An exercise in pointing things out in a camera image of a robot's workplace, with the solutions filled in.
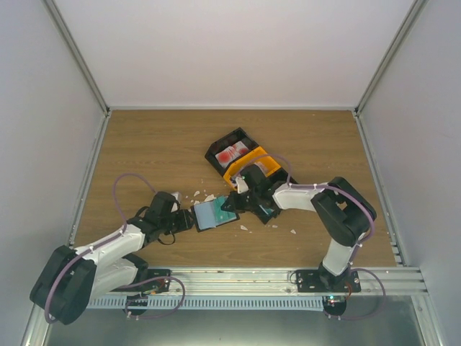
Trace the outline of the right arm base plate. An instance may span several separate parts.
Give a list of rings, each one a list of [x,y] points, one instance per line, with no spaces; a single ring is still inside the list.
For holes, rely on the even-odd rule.
[[[315,270],[296,270],[295,283],[299,293],[359,293],[361,284],[356,272],[346,270],[339,276]]]

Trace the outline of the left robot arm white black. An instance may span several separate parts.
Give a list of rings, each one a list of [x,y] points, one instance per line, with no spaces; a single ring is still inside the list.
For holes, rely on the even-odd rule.
[[[76,321],[94,299],[111,291],[131,292],[135,298],[163,293],[172,282],[170,270],[153,275],[136,252],[162,236],[190,230],[193,213],[183,209],[179,194],[158,192],[122,226],[102,239],[71,248],[56,248],[30,292],[49,324]]]

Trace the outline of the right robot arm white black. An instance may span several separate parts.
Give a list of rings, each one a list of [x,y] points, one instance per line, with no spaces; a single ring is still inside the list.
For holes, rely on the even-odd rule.
[[[221,209],[253,213],[268,223],[284,210],[317,213],[331,237],[318,269],[297,272],[300,292],[341,292],[354,281],[350,270],[357,247],[375,230],[375,209],[343,177],[330,182],[300,185],[284,170],[266,176],[255,164],[241,170],[236,186]]]

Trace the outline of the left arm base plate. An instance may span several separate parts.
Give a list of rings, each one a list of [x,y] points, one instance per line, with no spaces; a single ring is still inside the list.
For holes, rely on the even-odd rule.
[[[130,284],[138,284],[146,280],[150,280],[152,278],[161,277],[158,280],[152,280],[148,283],[144,283],[142,285],[138,285],[134,288],[117,288],[115,291],[119,292],[141,292],[142,294],[151,294],[155,293],[165,293],[169,291],[169,279],[166,279],[166,276],[170,276],[171,270],[170,269],[152,269],[148,268],[147,270],[140,270],[133,282]]]

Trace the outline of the black card holder wallet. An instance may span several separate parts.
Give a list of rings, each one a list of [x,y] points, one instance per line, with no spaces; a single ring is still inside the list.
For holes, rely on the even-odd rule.
[[[227,197],[220,196],[192,206],[191,212],[198,232],[215,229],[240,219],[237,213],[221,208],[226,200]]]

